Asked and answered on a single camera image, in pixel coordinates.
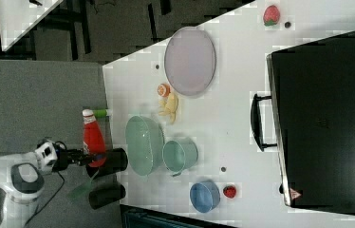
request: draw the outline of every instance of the table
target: table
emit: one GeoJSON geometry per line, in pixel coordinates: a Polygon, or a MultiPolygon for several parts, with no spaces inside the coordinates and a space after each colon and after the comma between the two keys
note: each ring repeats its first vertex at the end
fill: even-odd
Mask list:
{"type": "MultiPolygon", "coordinates": [[[[125,145],[128,119],[140,113],[160,121],[165,140],[189,136],[199,158],[195,167],[172,178],[162,165],[148,178],[130,166],[119,174],[126,187],[122,204],[177,216],[202,219],[234,227],[354,227],[355,217],[292,209],[284,204],[278,154],[261,152],[252,138],[250,109],[254,93],[269,94],[266,56],[275,50],[301,45],[355,30],[355,1],[256,0],[198,26],[215,45],[215,77],[197,98],[179,96],[177,121],[169,125],[157,116],[157,86],[167,82],[163,57],[168,40],[128,55],[103,67],[115,147],[125,145]],[[281,10],[277,27],[265,28],[264,9],[276,4],[281,10]],[[292,26],[284,24],[291,21],[292,26]],[[200,214],[191,205],[190,187],[212,179],[220,192],[226,184],[238,189],[235,199],[221,196],[219,205],[200,214]]],[[[261,103],[266,143],[274,143],[271,102],[261,103]]]]}
{"type": "Polygon", "coordinates": [[[28,0],[0,0],[0,39],[7,51],[63,0],[40,0],[41,7],[28,0]]]}

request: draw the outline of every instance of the green glass bowl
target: green glass bowl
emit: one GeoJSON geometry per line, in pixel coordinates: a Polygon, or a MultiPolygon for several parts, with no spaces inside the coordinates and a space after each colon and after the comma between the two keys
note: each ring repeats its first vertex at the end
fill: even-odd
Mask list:
{"type": "Polygon", "coordinates": [[[147,117],[134,116],[126,126],[128,160],[140,176],[148,176],[162,161],[163,134],[159,124],[147,117]]]}

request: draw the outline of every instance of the pink plate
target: pink plate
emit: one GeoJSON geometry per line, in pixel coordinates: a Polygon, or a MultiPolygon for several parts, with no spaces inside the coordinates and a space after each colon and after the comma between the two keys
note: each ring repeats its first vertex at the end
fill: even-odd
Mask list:
{"type": "Polygon", "coordinates": [[[215,72],[215,50],[207,32],[178,30],[165,51],[165,73],[172,88],[185,96],[204,91],[215,72]]]}

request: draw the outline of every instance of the black mug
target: black mug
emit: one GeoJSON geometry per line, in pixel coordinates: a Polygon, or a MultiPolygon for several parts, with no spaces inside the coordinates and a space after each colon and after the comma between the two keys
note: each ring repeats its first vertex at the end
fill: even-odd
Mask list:
{"type": "Polygon", "coordinates": [[[117,148],[113,150],[106,151],[106,161],[101,167],[91,167],[86,165],[86,173],[91,178],[99,170],[98,175],[95,177],[99,178],[101,176],[114,174],[123,171],[127,168],[128,159],[127,155],[123,149],[117,148]]]}
{"type": "Polygon", "coordinates": [[[117,184],[89,193],[89,205],[96,210],[109,203],[119,201],[126,196],[126,190],[123,185],[117,184]]]}

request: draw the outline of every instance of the red warning label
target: red warning label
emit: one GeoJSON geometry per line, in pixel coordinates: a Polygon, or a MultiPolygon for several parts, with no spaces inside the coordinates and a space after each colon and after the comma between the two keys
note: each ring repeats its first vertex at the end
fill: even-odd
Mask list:
{"type": "Polygon", "coordinates": [[[292,198],[292,200],[296,200],[296,199],[300,198],[301,196],[302,196],[302,194],[300,194],[299,192],[290,188],[290,197],[292,198]]]}

